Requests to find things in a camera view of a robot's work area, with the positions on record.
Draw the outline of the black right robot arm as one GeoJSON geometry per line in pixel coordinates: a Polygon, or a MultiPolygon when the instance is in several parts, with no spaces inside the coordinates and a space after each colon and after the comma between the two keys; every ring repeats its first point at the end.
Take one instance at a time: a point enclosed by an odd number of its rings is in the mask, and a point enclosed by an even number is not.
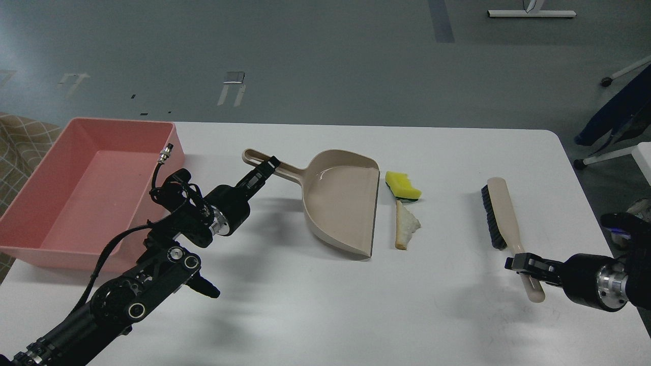
{"type": "Polygon", "coordinates": [[[544,259],[534,253],[518,253],[506,259],[505,268],[563,289],[574,303],[607,312],[630,303],[650,309],[649,222],[632,213],[607,213],[602,227],[629,241],[618,257],[577,253],[565,262],[544,259]]]}

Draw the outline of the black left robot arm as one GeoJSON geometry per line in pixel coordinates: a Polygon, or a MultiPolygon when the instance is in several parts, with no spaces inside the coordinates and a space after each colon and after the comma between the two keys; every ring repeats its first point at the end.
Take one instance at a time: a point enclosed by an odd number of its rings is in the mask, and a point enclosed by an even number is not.
{"type": "Polygon", "coordinates": [[[179,287],[187,286],[203,296],[217,298],[220,290],[200,274],[201,259],[177,239],[186,237],[200,248],[214,236],[230,236],[249,217],[249,199],[277,171],[275,156],[263,158],[234,186],[220,185],[203,195],[191,183],[187,169],[179,169],[157,185],[158,174],[170,157],[172,144],[160,152],[151,178],[149,195],[168,210],[156,221],[130,228],[103,248],[88,285],[68,316],[46,335],[30,343],[14,357],[2,356],[2,365],[86,365],[107,345],[132,331],[179,287]],[[101,269],[124,238],[147,231],[145,252],[135,266],[93,290],[101,269]]]}

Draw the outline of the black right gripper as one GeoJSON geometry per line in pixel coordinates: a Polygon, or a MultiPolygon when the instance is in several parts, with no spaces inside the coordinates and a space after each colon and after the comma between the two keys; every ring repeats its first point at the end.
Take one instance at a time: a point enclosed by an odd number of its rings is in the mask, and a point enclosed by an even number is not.
{"type": "Polygon", "coordinates": [[[577,253],[562,263],[534,253],[516,253],[506,259],[505,268],[563,288],[570,301],[596,310],[620,311],[629,300],[628,274],[611,257],[577,253]]]}

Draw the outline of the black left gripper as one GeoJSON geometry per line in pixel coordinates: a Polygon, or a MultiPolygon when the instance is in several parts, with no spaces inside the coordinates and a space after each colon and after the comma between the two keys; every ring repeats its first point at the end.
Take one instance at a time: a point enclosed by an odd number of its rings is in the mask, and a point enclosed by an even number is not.
{"type": "Polygon", "coordinates": [[[211,226],[214,235],[230,236],[241,226],[250,214],[249,195],[255,195],[280,164],[272,156],[256,165],[235,186],[217,186],[204,197],[214,213],[211,226]]]}

